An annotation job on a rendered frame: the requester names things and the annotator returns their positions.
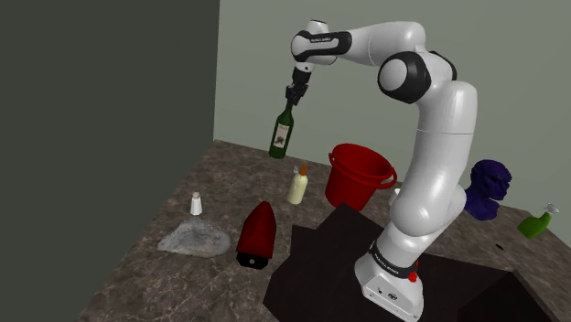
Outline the green wine bottle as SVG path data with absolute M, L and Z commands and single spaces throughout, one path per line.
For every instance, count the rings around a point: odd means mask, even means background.
M 272 158 L 281 159 L 286 156 L 286 150 L 294 126 L 292 114 L 293 103 L 287 101 L 285 109 L 278 115 L 275 121 L 275 129 L 268 154 Z

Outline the cream bottle with orange cap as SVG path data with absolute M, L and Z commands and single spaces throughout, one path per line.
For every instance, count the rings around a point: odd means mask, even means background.
M 307 164 L 294 167 L 294 177 L 291 181 L 290 188 L 287 194 L 287 201 L 291 204 L 300 204 L 308 183 L 307 177 Z

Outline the red bucket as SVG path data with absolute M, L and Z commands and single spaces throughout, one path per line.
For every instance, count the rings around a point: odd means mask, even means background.
M 390 162 L 362 145 L 336 145 L 329 153 L 329 162 L 325 196 L 335 208 L 345 204 L 361 211 L 376 190 L 391 188 L 397 181 Z

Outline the red pointed object black base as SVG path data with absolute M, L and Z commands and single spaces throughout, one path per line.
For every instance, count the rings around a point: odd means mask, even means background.
M 236 247 L 238 263 L 243 267 L 264 269 L 273 258 L 276 221 L 271 204 L 262 201 L 244 221 Z

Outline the grey crumpled cloth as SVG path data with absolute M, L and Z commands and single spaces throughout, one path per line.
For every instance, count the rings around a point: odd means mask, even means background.
M 161 252 L 212 258 L 225 254 L 232 246 L 228 233 L 199 218 L 183 220 L 156 246 Z

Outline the dark robot stand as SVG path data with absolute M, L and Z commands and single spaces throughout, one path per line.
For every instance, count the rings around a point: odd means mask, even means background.
M 264 305 L 279 322 L 403 322 L 366 299 L 354 273 L 381 232 L 346 205 L 314 230 L 293 227 L 291 254 L 272 274 Z M 419 322 L 559 322 L 514 273 L 427 253 L 419 263 Z

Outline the dark blue bust figure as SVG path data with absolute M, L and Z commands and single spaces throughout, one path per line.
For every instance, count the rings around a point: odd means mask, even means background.
M 482 159 L 470 171 L 470 185 L 465 190 L 465 211 L 476 220 L 493 220 L 510 187 L 512 175 L 498 161 Z

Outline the green spray bottle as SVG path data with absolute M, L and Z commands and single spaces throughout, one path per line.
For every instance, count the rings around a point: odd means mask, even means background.
M 533 239 L 541 234 L 549 225 L 551 219 L 559 212 L 556 205 L 547 203 L 540 217 L 529 216 L 518 226 L 518 231 L 527 239 Z

